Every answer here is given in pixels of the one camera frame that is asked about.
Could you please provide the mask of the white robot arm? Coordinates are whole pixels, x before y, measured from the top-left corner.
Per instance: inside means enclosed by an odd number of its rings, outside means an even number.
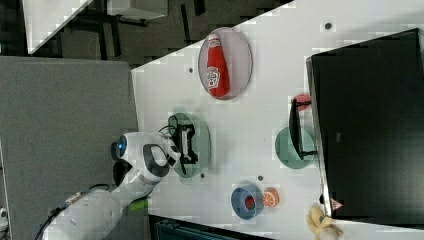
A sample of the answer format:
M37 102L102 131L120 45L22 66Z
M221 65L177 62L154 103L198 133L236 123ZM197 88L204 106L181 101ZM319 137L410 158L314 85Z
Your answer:
M122 181L112 190L99 184L69 197L51 211L34 240L103 240L132 202L148 196L157 184L179 166L197 160L191 138L192 124L168 125L167 132L130 132L113 143L114 157L129 165Z

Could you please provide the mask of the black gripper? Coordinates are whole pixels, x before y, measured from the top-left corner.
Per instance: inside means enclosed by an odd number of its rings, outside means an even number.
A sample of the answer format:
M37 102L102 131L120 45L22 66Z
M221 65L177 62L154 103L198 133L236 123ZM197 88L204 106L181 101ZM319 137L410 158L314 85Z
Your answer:
M198 162L198 156L195 154L192 144L194 135L195 128L193 124L177 126L176 136L182 164L196 164Z

